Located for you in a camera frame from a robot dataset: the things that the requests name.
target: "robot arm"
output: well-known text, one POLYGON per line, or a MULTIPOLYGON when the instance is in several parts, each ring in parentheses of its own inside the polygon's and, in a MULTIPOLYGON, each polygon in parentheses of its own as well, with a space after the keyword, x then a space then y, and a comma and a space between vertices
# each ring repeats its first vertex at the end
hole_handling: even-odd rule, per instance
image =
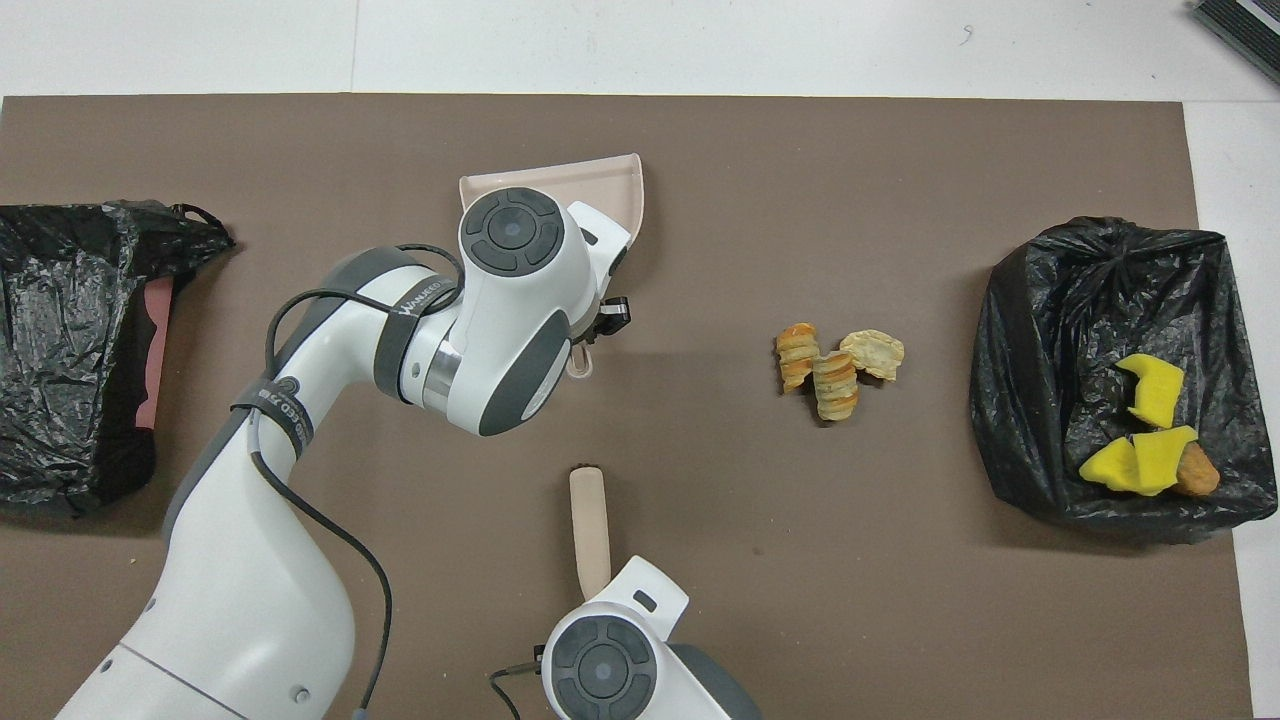
POLYGON ((179 488, 152 600, 59 717, 321 717, 351 665, 351 603, 251 452, 287 479, 353 382, 476 434, 527 420, 596 322, 630 242, 590 206, 504 188, 465 214, 466 288, 443 309, 453 282, 404 251, 339 265, 324 286, 376 306, 311 304, 279 372, 250 386, 179 488))
POLYGON ((707 653, 668 644, 689 596, 643 557, 552 630, 543 689, 566 720, 760 720, 746 691, 707 653))

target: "yellow sponge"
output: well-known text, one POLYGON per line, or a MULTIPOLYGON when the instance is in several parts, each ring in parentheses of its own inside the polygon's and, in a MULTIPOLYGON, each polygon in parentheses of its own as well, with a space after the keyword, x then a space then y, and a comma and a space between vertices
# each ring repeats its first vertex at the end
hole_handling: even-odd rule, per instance
POLYGON ((1160 357, 1140 352, 1116 363, 1116 368, 1138 375, 1138 389, 1129 411, 1149 425, 1166 429, 1174 427, 1174 407, 1183 392, 1187 373, 1160 357))

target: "brown mat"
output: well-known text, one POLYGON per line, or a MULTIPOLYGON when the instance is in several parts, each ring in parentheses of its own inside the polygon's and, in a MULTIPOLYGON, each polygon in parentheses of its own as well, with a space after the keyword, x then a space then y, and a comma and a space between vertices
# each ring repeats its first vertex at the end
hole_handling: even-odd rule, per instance
MULTIPOLYGON (((490 439, 353 388, 294 471, 397 592, 375 716, 504 716, 485 674, 579 598, 566 477, 588 461, 616 566, 681 583, 677 639, 772 720, 1249 714, 1230 538, 1134 553, 1039 525, 991 496, 966 416, 1006 252, 1078 214, 1196 225, 1178 105, 342 95, 5 101, 0 202, 188 201, 243 249, 178 300, 152 484, 70 530, 0 527, 3 715, 54 714, 137 616, 169 495, 279 302, 366 246, 454 247, 460 176, 632 151, 646 214, 611 290, 635 322, 593 378, 490 439), (777 391, 796 320, 827 347, 901 337, 900 382, 820 427, 777 391)), ((358 616, 342 719, 380 606, 320 542, 358 616)), ((548 715, 534 678, 508 687, 548 715)))

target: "black garbage bag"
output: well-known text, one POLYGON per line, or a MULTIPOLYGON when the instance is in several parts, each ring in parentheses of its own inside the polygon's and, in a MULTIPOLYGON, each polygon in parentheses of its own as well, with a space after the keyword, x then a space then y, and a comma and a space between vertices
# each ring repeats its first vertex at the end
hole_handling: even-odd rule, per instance
POLYGON ((991 274, 969 387, 996 496, 1028 514, 1139 543, 1194 543, 1276 510, 1275 468, 1226 241, 1117 218, 1050 228, 991 274), (1112 492, 1079 468, 1132 416, 1133 354, 1187 372, 1175 424, 1221 471, 1206 498, 1112 492))
POLYGON ((187 205, 0 206, 0 511, 77 516, 151 478, 143 286, 232 245, 187 205))

